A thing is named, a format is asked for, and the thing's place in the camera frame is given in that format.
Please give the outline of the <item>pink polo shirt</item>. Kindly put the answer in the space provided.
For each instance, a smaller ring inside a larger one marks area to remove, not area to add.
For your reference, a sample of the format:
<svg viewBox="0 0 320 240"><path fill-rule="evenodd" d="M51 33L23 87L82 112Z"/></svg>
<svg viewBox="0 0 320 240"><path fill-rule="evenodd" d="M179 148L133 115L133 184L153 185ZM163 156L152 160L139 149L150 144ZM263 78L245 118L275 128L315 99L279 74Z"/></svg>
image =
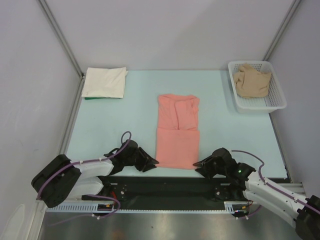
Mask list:
<svg viewBox="0 0 320 240"><path fill-rule="evenodd" d="M199 160L200 99L194 95L158 96L156 156L162 168L191 170Z"/></svg>

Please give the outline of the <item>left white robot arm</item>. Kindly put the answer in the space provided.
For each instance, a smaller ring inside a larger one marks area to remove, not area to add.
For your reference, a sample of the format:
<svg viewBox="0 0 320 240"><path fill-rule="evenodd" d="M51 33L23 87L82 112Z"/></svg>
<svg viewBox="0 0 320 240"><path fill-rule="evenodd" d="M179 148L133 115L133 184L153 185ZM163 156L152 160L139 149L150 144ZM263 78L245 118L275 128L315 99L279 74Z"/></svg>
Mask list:
<svg viewBox="0 0 320 240"><path fill-rule="evenodd" d="M68 198L94 195L100 200L110 196L111 188L103 178L121 172L124 167L135 167L147 172L159 162L134 140L126 140L99 159L71 161L65 154L56 156L31 181L37 199L54 208Z"/></svg>

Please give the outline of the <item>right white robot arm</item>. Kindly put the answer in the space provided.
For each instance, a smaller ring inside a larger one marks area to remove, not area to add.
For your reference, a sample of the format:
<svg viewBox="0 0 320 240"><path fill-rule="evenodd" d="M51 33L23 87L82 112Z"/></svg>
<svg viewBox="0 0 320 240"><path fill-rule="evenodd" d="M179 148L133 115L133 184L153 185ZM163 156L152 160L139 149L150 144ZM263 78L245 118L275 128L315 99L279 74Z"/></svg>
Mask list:
<svg viewBox="0 0 320 240"><path fill-rule="evenodd" d="M215 150L207 158L193 164L203 177L225 176L230 184L231 196L256 202L289 223L303 240L320 238L320 199L305 197L290 191L262 175L262 161L258 169L236 162L225 148Z"/></svg>

